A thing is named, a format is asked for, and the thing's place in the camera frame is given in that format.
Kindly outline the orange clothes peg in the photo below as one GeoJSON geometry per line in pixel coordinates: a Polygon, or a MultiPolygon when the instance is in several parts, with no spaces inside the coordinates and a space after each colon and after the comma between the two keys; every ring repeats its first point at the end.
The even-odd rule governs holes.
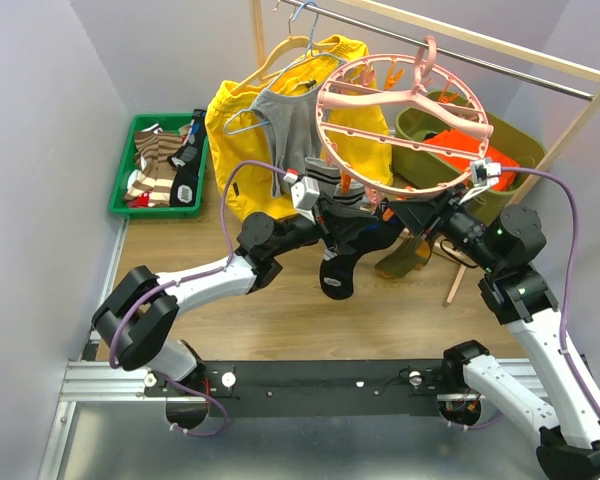
{"type": "Polygon", "coordinates": [[[391,208],[386,208],[382,213],[382,219],[386,223],[389,223],[393,217],[394,212],[391,208]]]}

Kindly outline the olive striped sock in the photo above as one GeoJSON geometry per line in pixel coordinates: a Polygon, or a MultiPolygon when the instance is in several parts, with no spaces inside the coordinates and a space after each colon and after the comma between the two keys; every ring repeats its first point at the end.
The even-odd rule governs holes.
{"type": "Polygon", "coordinates": [[[420,237],[411,236],[404,241],[404,245],[403,270],[409,273],[413,270],[423,269],[432,255],[430,243],[420,237]]]}
{"type": "Polygon", "coordinates": [[[375,264],[374,268],[379,275],[387,279],[398,279],[408,274],[403,270],[405,240],[393,252],[375,264]]]}

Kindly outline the pink round clip hanger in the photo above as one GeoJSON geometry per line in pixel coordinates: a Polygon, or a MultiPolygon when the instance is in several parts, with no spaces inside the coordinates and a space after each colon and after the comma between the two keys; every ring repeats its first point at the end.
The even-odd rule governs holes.
{"type": "Polygon", "coordinates": [[[469,165],[452,180],[439,182],[433,187],[417,189],[413,187],[392,187],[375,181],[361,171],[355,169],[348,161],[341,158],[335,143],[328,137],[329,133],[341,134],[348,138],[358,138],[376,142],[381,145],[399,146],[418,152],[429,152],[445,157],[457,156],[471,161],[487,156],[489,140],[493,134],[493,126],[489,123],[487,113],[471,89],[449,70],[436,65],[437,45],[433,37],[425,38],[425,47],[421,47],[414,56],[403,54],[378,54],[362,57],[337,68],[322,84],[317,95],[316,126],[321,143],[326,150],[327,158],[332,160],[346,179],[355,180],[364,185],[367,195],[373,202],[389,195],[413,198],[430,197],[457,185],[472,187],[469,165]],[[374,64],[387,62],[392,66],[410,64],[413,66],[412,86],[405,90],[379,90],[363,84],[347,81],[345,77],[358,70],[369,73],[374,64]],[[437,76],[456,87],[466,96],[465,106],[444,103],[427,97],[427,86],[431,77],[437,76]],[[360,109],[389,105],[404,105],[428,113],[449,127],[479,141],[475,151],[454,150],[396,138],[390,135],[370,132],[350,126],[343,126],[329,120],[332,110],[360,109]]]}

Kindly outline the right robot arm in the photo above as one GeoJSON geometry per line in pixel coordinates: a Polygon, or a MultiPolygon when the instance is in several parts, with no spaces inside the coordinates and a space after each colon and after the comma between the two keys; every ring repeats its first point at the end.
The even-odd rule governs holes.
{"type": "Polygon", "coordinates": [[[532,262],[546,244],[536,211],[505,207],[484,225],[446,191],[430,199],[394,200],[388,207],[410,233],[443,236],[479,266],[488,309],[525,351],[545,395],[508,374],[487,349],[467,341],[445,351],[440,379],[449,390],[486,396],[536,447],[550,479],[600,478],[600,389],[564,326],[558,302],[532,262]]]}

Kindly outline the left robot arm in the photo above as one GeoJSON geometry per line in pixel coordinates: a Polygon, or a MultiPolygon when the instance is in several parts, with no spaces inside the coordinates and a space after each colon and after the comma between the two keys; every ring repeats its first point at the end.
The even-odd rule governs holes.
{"type": "Polygon", "coordinates": [[[132,269],[92,317],[109,348],[110,367],[147,367],[167,377],[177,393],[194,393],[202,380],[199,356],[169,337],[178,316],[267,286],[281,270],[277,256],[319,241],[337,242],[347,219],[357,213],[326,197],[282,219],[256,212],[243,221],[237,249],[221,260],[171,273],[132,269]]]}

